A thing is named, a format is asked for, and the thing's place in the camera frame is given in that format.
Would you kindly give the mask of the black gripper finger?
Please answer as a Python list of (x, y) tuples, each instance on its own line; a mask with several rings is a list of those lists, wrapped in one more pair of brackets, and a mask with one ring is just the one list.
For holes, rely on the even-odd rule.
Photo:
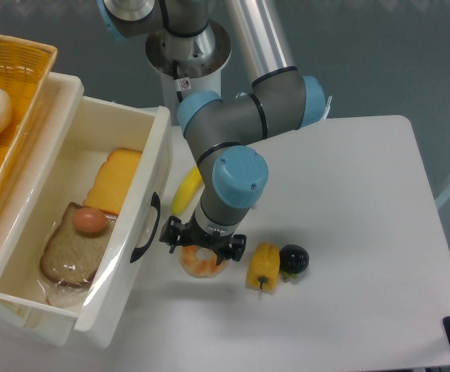
[(246, 235), (235, 234), (222, 239), (215, 248), (216, 265), (220, 266), (223, 261), (232, 260), (239, 262), (246, 250)]
[(185, 224), (174, 215), (171, 215), (164, 223), (159, 241), (168, 245), (169, 253), (173, 253), (178, 246), (182, 245), (182, 235), (185, 227)]

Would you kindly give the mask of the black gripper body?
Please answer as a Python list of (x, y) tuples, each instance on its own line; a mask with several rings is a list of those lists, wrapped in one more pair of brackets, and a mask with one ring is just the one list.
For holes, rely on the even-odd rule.
[(191, 220), (185, 224), (180, 234), (180, 245), (195, 245), (218, 252), (227, 248), (231, 238), (232, 234), (222, 235), (218, 230), (207, 232), (195, 220)]

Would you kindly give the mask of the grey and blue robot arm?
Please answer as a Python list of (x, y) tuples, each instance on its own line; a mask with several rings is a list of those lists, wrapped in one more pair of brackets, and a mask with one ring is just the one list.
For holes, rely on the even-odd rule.
[(202, 81), (219, 74), (231, 54), (227, 32), (206, 1), (100, 1), (106, 27), (121, 39), (146, 35), (146, 56), (170, 79), (166, 99), (204, 181), (190, 220), (171, 216), (160, 241), (174, 249), (210, 249), (218, 261), (238, 261), (246, 237), (236, 230), (263, 193), (266, 161), (253, 143), (319, 121), (325, 94), (299, 73), (271, 1), (227, 1), (252, 90), (226, 102)]

